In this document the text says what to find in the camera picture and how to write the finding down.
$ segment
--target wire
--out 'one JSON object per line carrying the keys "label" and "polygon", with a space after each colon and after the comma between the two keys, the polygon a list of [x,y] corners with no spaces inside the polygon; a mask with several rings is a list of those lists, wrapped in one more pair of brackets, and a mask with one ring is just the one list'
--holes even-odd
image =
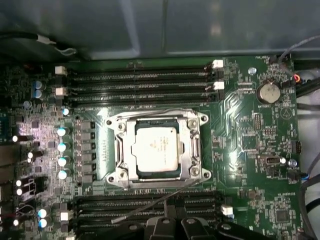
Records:
{"label": "wire", "polygon": [[63,56],[72,56],[76,54],[78,51],[77,49],[69,46],[68,44],[57,42],[55,40],[52,40],[46,36],[42,36],[35,33],[30,32],[0,32],[0,40],[6,40],[6,39],[31,39],[35,40],[37,42],[40,42],[45,45],[51,45],[54,46],[54,49],[58,51]]}
{"label": "wire", "polygon": [[318,155],[312,160],[312,162],[311,162],[311,164],[309,165],[306,173],[311,176],[312,171],[314,170],[315,166],[318,164],[319,161],[320,161],[320,152],[319,152]]}
{"label": "wire", "polygon": [[317,238],[315,231],[313,230],[312,225],[310,223],[310,220],[308,218],[305,195],[306,195],[306,190],[308,187],[313,186],[318,183],[320,183],[320,174],[310,178],[308,181],[305,181],[303,184],[301,184],[299,192],[298,192],[299,209],[300,209],[300,213],[302,216],[302,220],[306,226],[306,230],[307,230],[308,234],[312,238],[314,238],[315,240],[317,240],[318,238]]}
{"label": "wire", "polygon": [[135,215],[137,213],[140,213],[141,211],[147,210],[148,208],[151,208],[152,206],[156,205],[157,203],[160,203],[160,202],[162,202],[162,201],[164,201],[164,200],[166,200],[168,198],[171,198],[172,196],[180,193],[182,190],[185,190],[185,189],[187,189],[189,187],[192,187],[192,186],[198,184],[199,182],[200,182],[200,179],[192,181],[191,183],[185,185],[184,187],[178,189],[175,192],[172,192],[172,193],[169,193],[169,194],[167,194],[167,195],[165,195],[163,197],[160,197],[159,199],[154,200],[154,201],[150,202],[149,204],[147,204],[145,206],[142,206],[142,207],[139,207],[139,208],[137,208],[137,209],[135,209],[133,211],[130,211],[127,214],[124,214],[123,216],[120,216],[120,217],[117,217],[115,219],[112,219],[111,223],[112,224],[117,224],[117,223],[119,223],[119,222],[121,222],[123,220],[126,220],[127,218],[129,218],[129,217],[131,217],[131,216],[133,216],[133,215]]}
{"label": "wire", "polygon": [[305,208],[306,208],[306,211],[308,213],[310,213],[313,209],[315,209],[316,207],[320,206],[320,198],[317,198],[311,202],[309,202]]}
{"label": "wire", "polygon": [[320,105],[312,105],[305,103],[297,103],[296,107],[300,110],[308,110],[308,111],[320,111]]}
{"label": "wire", "polygon": [[311,37],[309,37],[309,38],[307,38],[307,39],[304,39],[304,40],[302,40],[302,41],[300,41],[300,42],[292,45],[291,47],[289,47],[289,48],[288,48],[287,50],[285,50],[285,51],[281,54],[281,56],[278,58],[278,65],[279,65],[279,67],[280,67],[283,71],[285,71],[287,74],[289,74],[290,76],[293,77],[293,76],[295,75],[295,73],[292,72],[292,71],[282,62],[283,59],[284,59],[292,50],[294,50],[294,49],[296,49],[296,48],[299,48],[299,47],[301,47],[302,45],[307,44],[307,43],[309,43],[309,42],[311,42],[311,41],[313,41],[313,40],[319,39],[319,38],[320,38],[320,35],[311,36]]}

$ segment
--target black cable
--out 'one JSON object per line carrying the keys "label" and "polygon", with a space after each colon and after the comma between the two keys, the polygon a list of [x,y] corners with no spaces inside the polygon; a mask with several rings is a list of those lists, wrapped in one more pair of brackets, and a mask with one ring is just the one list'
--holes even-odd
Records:
{"label": "black cable", "polygon": [[310,178],[308,181],[305,181],[303,184],[301,184],[298,192],[299,209],[302,216],[302,220],[306,226],[307,233],[315,240],[317,240],[318,238],[308,218],[305,195],[306,195],[307,188],[317,183],[320,183],[320,174]]}
{"label": "black cable", "polygon": [[300,98],[318,89],[320,89],[320,77],[317,77],[312,81],[308,81],[307,83],[297,85],[295,87],[295,94],[297,98]]}
{"label": "black cable", "polygon": [[320,111],[320,104],[313,105],[313,104],[297,103],[296,107],[300,110]]}
{"label": "black cable", "polygon": [[0,32],[0,40],[6,40],[6,39],[35,40],[42,44],[53,46],[55,50],[57,50],[59,53],[61,53],[64,56],[72,56],[77,53],[77,50],[72,46],[70,46],[69,44],[59,42],[51,38],[41,36],[35,33],[30,33],[30,32],[14,32],[14,31]]}
{"label": "black cable", "polygon": [[316,207],[320,206],[320,198],[317,198],[311,202],[309,202],[305,208],[307,213],[310,213],[313,209],[315,209]]}
{"label": "black cable", "polygon": [[29,32],[14,32],[14,31],[7,31],[7,32],[0,32],[0,40],[5,39],[32,39],[37,40],[38,35]]}
{"label": "black cable", "polygon": [[315,166],[317,165],[317,163],[320,161],[320,152],[318,153],[318,155],[312,160],[310,166],[308,167],[308,170],[306,171],[307,174],[309,174],[309,176],[311,176],[311,172],[313,171],[313,169],[315,168]]}

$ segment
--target capacitor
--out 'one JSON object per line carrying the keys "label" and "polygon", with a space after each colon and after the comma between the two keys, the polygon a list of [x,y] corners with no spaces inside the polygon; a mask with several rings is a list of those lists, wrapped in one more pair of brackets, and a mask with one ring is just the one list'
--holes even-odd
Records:
{"label": "capacitor", "polygon": [[57,147],[57,148],[58,148],[58,151],[59,151],[59,152],[64,152],[64,151],[69,150],[70,147],[71,147],[70,143],[68,143],[68,142],[61,142],[61,143],[58,144],[58,147]]}
{"label": "capacitor", "polygon": [[46,93],[41,90],[35,90],[34,95],[36,99],[44,100],[46,98]]}
{"label": "capacitor", "polygon": [[288,166],[289,166],[290,168],[295,168],[296,166],[298,166],[297,160],[291,158],[291,159],[288,161]]}
{"label": "capacitor", "polygon": [[26,142],[26,141],[29,141],[29,140],[31,140],[31,138],[29,136],[25,136],[25,135],[23,135],[23,136],[14,135],[12,137],[12,141],[14,143]]}
{"label": "capacitor", "polygon": [[58,159],[58,165],[60,167],[64,167],[65,165],[69,164],[70,163],[70,157],[69,156],[62,156],[62,157],[59,157]]}
{"label": "capacitor", "polygon": [[46,226],[50,226],[51,224],[51,217],[47,216],[45,218],[41,218],[38,222],[38,226],[41,229],[44,229]]}
{"label": "capacitor", "polygon": [[59,173],[58,173],[58,178],[59,178],[60,180],[65,180],[67,177],[70,177],[70,175],[71,175],[70,169],[65,168],[65,169],[59,171]]}
{"label": "capacitor", "polygon": [[34,82],[34,88],[37,90],[45,90],[46,87],[47,87],[46,84],[43,83],[42,81],[37,80]]}
{"label": "capacitor", "polygon": [[23,102],[23,108],[24,109],[30,109],[32,106],[32,103],[30,101],[24,101]]}
{"label": "capacitor", "polygon": [[15,185],[17,187],[23,187],[24,185],[27,185],[29,183],[32,183],[33,182],[33,177],[29,176],[29,177],[25,177],[25,178],[22,178],[22,179],[19,179],[17,181],[15,181]]}
{"label": "capacitor", "polygon": [[286,158],[284,158],[284,157],[280,158],[280,163],[281,164],[286,164],[286,162],[287,162]]}
{"label": "capacitor", "polygon": [[62,109],[62,114],[63,114],[63,116],[67,116],[67,115],[69,115],[69,113],[70,113],[70,111],[69,111],[68,108]]}
{"label": "capacitor", "polygon": [[43,154],[44,153],[42,151],[31,151],[28,153],[28,158],[29,159],[36,159],[36,158],[43,156]]}
{"label": "capacitor", "polygon": [[18,219],[15,219],[13,220],[13,226],[17,227],[19,225],[19,220]]}
{"label": "capacitor", "polygon": [[41,208],[38,211],[38,217],[41,219],[44,219],[47,215],[49,215],[51,213],[51,207],[46,206],[44,208]]}
{"label": "capacitor", "polygon": [[65,135],[68,135],[70,133],[70,129],[68,127],[59,127],[56,133],[59,135],[59,137],[63,137]]}

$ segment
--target motherboard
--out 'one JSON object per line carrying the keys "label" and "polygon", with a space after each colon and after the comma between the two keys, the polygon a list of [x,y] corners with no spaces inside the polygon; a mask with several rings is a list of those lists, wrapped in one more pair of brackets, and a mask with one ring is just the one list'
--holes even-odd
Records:
{"label": "motherboard", "polygon": [[[3,66],[2,227],[13,239],[90,238],[180,189],[188,216],[211,227],[297,239],[289,80],[268,56]],[[124,221],[144,225],[163,208]]]}

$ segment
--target cpu socket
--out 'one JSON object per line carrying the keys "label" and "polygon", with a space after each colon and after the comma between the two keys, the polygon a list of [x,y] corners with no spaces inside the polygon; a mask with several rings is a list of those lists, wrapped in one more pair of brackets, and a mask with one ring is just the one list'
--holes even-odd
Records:
{"label": "cpu socket", "polygon": [[180,188],[204,182],[200,126],[209,117],[192,109],[123,112],[105,121],[114,131],[115,171],[109,184],[124,189]]}

